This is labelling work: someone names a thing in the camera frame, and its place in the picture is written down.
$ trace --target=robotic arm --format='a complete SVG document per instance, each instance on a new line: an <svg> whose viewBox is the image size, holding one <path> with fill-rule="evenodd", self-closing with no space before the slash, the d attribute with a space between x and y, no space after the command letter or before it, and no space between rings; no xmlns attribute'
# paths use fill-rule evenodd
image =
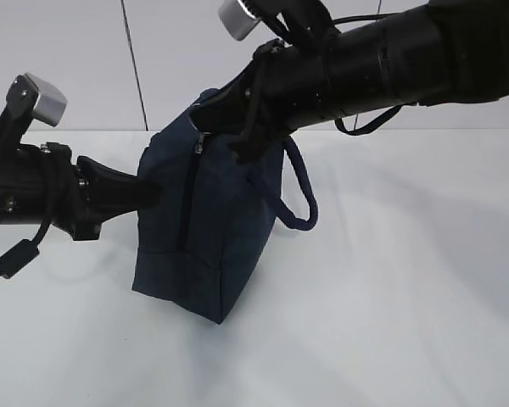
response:
<svg viewBox="0 0 509 407"><path fill-rule="evenodd" d="M56 87L20 75L6 100L0 116L0 225L40 224L40 229L0 258L0 276L11 278L35 259L51 225L74 241L98 240L106 220L159 202L159 188L135 176L88 157L72 165L68 146L21 144L33 120L60 122L67 101Z"/></svg>
<svg viewBox="0 0 509 407"><path fill-rule="evenodd" d="M383 17L340 33L334 24L347 19L332 22L318 0L227 0L221 18L235 38L262 20L293 45L260 48L242 74L193 112L193 123L203 132L242 134L231 148L251 161L304 126L333 120L346 131L343 117L394 107L364 131L349 132L367 134L404 105L509 95L509 0L431 0Z"/></svg>
<svg viewBox="0 0 509 407"><path fill-rule="evenodd" d="M191 113L201 133L238 135L230 149L239 162L316 123L332 120L359 136L406 105L509 95L509 0L431 0L345 33L336 25L363 19L332 20L319 0L226 0L220 15L238 40L260 22L279 37ZM57 125L65 107L58 89L30 74L9 90L0 116L0 224L41 226L0 259L0 276L32 261L51 225L76 241L97 240L106 220L161 198L155 185L88 157L72 165L65 145L20 143L33 120ZM383 108L390 110L366 127L345 129L342 118Z"/></svg>

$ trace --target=black cylinder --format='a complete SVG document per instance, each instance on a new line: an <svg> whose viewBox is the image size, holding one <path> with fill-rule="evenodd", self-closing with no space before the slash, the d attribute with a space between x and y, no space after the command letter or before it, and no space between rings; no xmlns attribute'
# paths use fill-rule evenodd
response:
<svg viewBox="0 0 509 407"><path fill-rule="evenodd" d="M39 165L23 151L0 159L0 224L36 225L45 210L45 182Z"/></svg>
<svg viewBox="0 0 509 407"><path fill-rule="evenodd" d="M326 56L283 50L271 64L265 100L294 130L416 103L449 87L440 30L420 7L337 36Z"/></svg>

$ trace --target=screw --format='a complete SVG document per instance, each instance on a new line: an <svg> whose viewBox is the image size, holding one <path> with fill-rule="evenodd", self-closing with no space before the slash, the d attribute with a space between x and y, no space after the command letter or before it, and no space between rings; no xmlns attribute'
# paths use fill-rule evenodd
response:
<svg viewBox="0 0 509 407"><path fill-rule="evenodd" d="M14 210L15 210L15 199L11 197L6 201L6 212L11 214L13 213Z"/></svg>
<svg viewBox="0 0 509 407"><path fill-rule="evenodd" d="M51 148L49 148L49 146L47 144L42 144L40 146L40 150L42 150L42 153L44 153L44 154L50 154L51 153Z"/></svg>

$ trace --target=navy blue bag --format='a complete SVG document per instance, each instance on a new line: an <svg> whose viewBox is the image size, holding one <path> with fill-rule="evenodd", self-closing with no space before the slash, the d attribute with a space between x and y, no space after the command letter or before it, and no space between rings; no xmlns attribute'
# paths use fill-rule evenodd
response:
<svg viewBox="0 0 509 407"><path fill-rule="evenodd" d="M163 195L159 206L139 213L133 289L221 324L252 275L276 216L309 231L318 208L292 138L260 162L238 164L228 148L238 136L204 138L189 111L155 135L141 158L138 175L159 183ZM308 220L296 218L281 200L285 152L309 202Z"/></svg>

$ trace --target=zipper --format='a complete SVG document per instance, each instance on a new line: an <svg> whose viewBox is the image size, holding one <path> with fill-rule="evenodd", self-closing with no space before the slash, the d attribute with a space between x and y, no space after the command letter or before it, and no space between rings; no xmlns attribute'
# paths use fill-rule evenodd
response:
<svg viewBox="0 0 509 407"><path fill-rule="evenodd" d="M177 251L184 251L187 247L188 231L190 229L191 214L193 212L194 187L196 178L202 163L202 155L204 155L205 138L208 135L201 133L198 142L194 146L194 154L192 154L188 165L187 179L185 180L185 189L183 191L181 221L179 223L179 234L177 236Z"/></svg>

